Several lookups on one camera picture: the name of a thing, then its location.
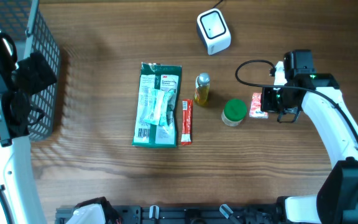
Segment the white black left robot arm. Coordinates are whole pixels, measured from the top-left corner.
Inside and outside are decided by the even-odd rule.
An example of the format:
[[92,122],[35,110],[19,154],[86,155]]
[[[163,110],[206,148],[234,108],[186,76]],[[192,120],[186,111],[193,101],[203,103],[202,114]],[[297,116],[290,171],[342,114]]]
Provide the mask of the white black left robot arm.
[[0,30],[0,223],[46,223],[34,180],[29,128],[45,116],[32,95],[57,82],[40,51],[19,60]]

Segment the red white tissue pack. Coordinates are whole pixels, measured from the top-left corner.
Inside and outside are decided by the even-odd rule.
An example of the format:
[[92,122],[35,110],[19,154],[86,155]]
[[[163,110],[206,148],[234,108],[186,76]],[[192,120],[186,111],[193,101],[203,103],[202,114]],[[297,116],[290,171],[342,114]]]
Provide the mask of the red white tissue pack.
[[262,111],[261,96],[261,93],[253,93],[252,95],[249,111],[249,116],[251,118],[267,119],[269,117],[267,112]]

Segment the red sachet stick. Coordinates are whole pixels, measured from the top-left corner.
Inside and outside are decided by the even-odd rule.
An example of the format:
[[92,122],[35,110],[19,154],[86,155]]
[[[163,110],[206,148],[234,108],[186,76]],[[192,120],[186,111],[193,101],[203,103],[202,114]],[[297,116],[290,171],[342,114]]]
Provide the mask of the red sachet stick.
[[190,145],[191,141],[191,127],[192,127],[192,114],[193,114],[193,100],[185,99],[182,101],[183,106],[183,122],[181,145]]

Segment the yellow Vim liquid bottle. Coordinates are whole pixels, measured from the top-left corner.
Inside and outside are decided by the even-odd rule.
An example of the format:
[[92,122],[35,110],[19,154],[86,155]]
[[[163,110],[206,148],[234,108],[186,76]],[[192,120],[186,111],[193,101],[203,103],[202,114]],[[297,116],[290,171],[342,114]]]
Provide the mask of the yellow Vim liquid bottle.
[[208,101],[210,88],[210,77],[208,73],[200,73],[195,80],[195,101],[198,105],[204,106]]

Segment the green 3M gloves packet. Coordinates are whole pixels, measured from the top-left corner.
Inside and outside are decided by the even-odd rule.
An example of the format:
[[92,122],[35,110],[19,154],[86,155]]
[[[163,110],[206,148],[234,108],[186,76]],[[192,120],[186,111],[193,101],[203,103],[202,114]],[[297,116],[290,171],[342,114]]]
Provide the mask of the green 3M gloves packet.
[[177,146],[175,111],[181,73],[180,65],[141,64],[133,146]]

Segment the white barcode scanner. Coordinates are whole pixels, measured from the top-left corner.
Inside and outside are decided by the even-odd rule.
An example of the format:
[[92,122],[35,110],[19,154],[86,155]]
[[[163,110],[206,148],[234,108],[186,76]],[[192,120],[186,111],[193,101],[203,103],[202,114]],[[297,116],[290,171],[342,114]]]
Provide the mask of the white barcode scanner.
[[219,53],[231,44],[231,33],[219,9],[201,13],[196,19],[196,28],[208,55]]

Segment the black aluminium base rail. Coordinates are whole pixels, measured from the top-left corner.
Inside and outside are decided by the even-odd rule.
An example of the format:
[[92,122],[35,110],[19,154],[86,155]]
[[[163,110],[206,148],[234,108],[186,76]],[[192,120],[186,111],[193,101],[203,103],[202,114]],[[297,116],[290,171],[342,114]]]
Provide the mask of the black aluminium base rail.
[[181,224],[268,224],[280,223],[273,205],[251,205],[246,207],[229,207],[227,214],[220,207],[150,207],[113,206],[112,217],[105,223],[141,224],[141,223],[181,223]]

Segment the green lid plastic jar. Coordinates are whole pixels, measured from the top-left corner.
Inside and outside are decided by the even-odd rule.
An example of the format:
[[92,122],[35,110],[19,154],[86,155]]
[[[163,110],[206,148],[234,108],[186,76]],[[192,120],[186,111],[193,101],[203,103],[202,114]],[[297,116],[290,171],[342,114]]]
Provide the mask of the green lid plastic jar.
[[247,114],[246,104],[239,99],[229,100],[223,109],[221,119],[227,126],[238,126]]

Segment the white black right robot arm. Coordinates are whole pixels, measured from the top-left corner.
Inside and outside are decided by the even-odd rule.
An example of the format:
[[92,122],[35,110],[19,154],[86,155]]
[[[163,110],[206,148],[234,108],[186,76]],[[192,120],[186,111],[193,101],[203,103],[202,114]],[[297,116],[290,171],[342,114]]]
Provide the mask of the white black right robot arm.
[[328,152],[332,170],[316,195],[283,197],[293,223],[358,223],[358,125],[330,73],[317,73],[310,50],[287,52],[262,89],[261,110],[306,114]]

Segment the dark grey plastic basket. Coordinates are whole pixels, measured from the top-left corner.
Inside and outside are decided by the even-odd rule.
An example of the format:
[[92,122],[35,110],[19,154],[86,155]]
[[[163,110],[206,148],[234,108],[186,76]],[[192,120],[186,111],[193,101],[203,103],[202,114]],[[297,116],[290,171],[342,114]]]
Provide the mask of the dark grey plastic basket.
[[48,138],[60,72],[60,48],[38,1],[0,1],[0,143]]

